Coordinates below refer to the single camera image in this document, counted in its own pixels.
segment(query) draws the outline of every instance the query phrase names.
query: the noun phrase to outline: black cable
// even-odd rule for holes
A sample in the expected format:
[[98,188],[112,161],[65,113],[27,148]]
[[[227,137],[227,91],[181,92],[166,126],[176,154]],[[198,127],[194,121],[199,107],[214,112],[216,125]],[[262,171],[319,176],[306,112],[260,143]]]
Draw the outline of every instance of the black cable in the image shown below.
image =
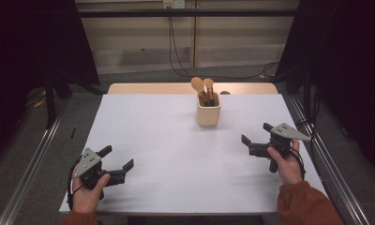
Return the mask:
[[77,164],[79,164],[81,158],[82,157],[79,157],[79,159],[77,159],[73,162],[73,165],[71,166],[70,171],[68,173],[68,178],[67,178],[67,204],[68,204],[68,208],[70,210],[73,209],[73,190],[71,189],[72,188],[71,181],[73,179],[73,171],[74,171],[74,168],[77,166]]
[[296,73],[296,71],[300,68],[301,66],[296,65],[296,66],[291,66],[285,71],[279,73],[277,76],[275,76],[272,80],[268,81],[269,83],[280,83],[283,82],[287,79],[290,74]]
[[316,91],[316,94],[313,97],[313,106],[312,106],[312,109],[310,112],[310,118],[309,118],[313,126],[310,132],[310,154],[311,154],[312,162],[316,171],[318,171],[318,166],[317,166],[316,158],[314,156],[314,140],[315,140],[315,136],[317,133],[316,119],[317,119],[317,115],[319,114],[319,111],[320,111],[320,95],[319,95],[319,92]]
[[298,120],[298,121],[295,121],[294,123],[295,123],[295,125],[296,125],[296,128],[299,129],[299,128],[301,128],[304,124],[308,124],[308,123],[310,123],[310,120],[304,118],[304,119],[300,119],[300,120]]
[[[176,50],[176,43],[175,43],[175,37],[174,37],[174,34],[173,34],[173,17],[169,17],[168,19],[168,23],[169,23],[169,26],[170,26],[170,63],[171,63],[171,66],[172,66],[172,69],[173,71],[175,71],[177,74],[181,75],[181,76],[184,76],[184,77],[191,77],[191,75],[184,69],[184,67],[182,67],[182,64],[181,64],[181,61],[179,60],[179,55],[178,55],[178,51]],[[172,38],[172,42],[173,42],[173,50],[175,51],[175,54],[176,54],[176,59],[178,60],[178,63],[179,63],[179,67],[184,70],[184,72],[187,74],[187,75],[184,75],[184,74],[180,74],[176,71],[176,69],[173,67],[173,61],[171,59],[171,38]]]
[[73,191],[73,195],[74,195],[74,193],[76,193],[79,189],[81,189],[82,187],[84,187],[84,185],[81,185],[81,186],[79,186],[79,187],[77,187],[77,189],[75,189],[74,191]]
[[275,63],[268,63],[266,65],[263,66],[263,76],[264,76],[264,79],[263,79],[263,82],[265,83],[266,82],[266,70],[271,68],[272,66],[274,66],[275,64],[278,64],[279,62],[275,62]]
[[[169,31],[170,31],[170,35],[169,35],[169,40],[170,40],[170,44],[169,44],[169,57],[170,57],[170,64],[171,64],[171,67],[172,67],[172,70],[182,76],[182,77],[192,77],[191,74],[189,74],[183,67],[182,67],[182,64],[180,62],[180,59],[179,59],[179,55],[178,55],[178,51],[176,50],[176,43],[175,43],[175,38],[174,38],[174,34],[173,34],[173,17],[169,17]],[[173,48],[174,48],[174,51],[175,51],[175,54],[176,54],[176,58],[178,60],[178,63],[179,63],[179,66],[181,69],[184,70],[184,72],[186,74],[182,74],[182,73],[179,73],[175,67],[173,66],[173,60],[172,60],[172,55],[171,55],[171,48],[172,48],[172,45],[173,45]],[[273,63],[268,63],[266,65],[263,66],[263,69],[261,72],[257,73],[257,74],[254,74],[254,75],[251,75],[251,76],[246,76],[246,77],[231,77],[231,76],[211,76],[211,75],[206,75],[205,77],[208,77],[208,78],[226,78],[226,79],[249,79],[249,78],[255,78],[255,77],[258,77],[260,75],[263,75],[266,70],[268,70],[269,68],[271,68],[272,66],[278,64],[279,62],[273,62]]]
[[305,173],[307,173],[305,171],[305,165],[304,165],[304,160],[302,159],[301,157],[301,154],[299,154],[299,152],[297,150],[295,150],[294,148],[291,148],[291,152],[290,154],[298,161],[299,163],[299,168],[301,169],[301,176],[302,176],[302,180],[305,180]]

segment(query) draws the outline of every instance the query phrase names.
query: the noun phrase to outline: utensil holder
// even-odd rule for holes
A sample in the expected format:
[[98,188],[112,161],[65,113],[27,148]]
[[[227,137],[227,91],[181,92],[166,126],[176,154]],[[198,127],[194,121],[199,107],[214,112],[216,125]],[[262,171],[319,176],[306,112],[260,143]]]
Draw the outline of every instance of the utensil holder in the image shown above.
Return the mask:
[[215,126],[218,123],[221,102],[217,93],[214,93],[215,106],[204,106],[203,101],[197,96],[196,121],[200,126]]

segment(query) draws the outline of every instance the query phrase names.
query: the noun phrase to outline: human hand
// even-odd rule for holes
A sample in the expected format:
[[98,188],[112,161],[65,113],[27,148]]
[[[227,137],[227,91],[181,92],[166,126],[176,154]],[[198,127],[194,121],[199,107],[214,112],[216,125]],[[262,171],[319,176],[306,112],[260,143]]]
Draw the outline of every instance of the human hand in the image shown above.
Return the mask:
[[73,176],[73,211],[76,213],[94,213],[97,210],[100,192],[106,187],[111,176],[106,173],[100,177],[94,189],[90,190],[83,186],[80,177]]
[[[292,139],[292,148],[297,152],[292,151],[296,156],[299,155],[299,141]],[[282,157],[278,150],[274,147],[268,147],[267,152],[270,157],[277,162],[278,165],[278,176],[280,177],[283,185],[294,185],[302,181],[302,174],[299,162],[294,156],[288,155]]]

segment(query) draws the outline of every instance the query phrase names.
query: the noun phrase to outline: sleeve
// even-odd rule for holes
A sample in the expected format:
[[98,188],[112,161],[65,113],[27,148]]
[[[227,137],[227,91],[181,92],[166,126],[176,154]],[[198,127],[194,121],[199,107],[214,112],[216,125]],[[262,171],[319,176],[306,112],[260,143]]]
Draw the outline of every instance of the sleeve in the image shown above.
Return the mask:
[[98,225],[97,214],[83,214],[70,211],[60,225]]
[[334,205],[306,181],[280,187],[277,213],[281,225],[343,225]]

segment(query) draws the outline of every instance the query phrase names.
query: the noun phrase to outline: black curtain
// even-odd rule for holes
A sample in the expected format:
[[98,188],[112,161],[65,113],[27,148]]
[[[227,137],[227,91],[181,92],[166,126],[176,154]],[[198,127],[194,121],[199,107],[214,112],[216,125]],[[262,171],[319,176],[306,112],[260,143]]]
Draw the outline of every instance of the black curtain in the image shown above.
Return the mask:
[[277,76],[293,93],[308,71],[375,167],[375,0],[301,0],[298,11]]
[[99,84],[74,1],[0,0],[0,151],[48,74],[61,86],[65,75]]

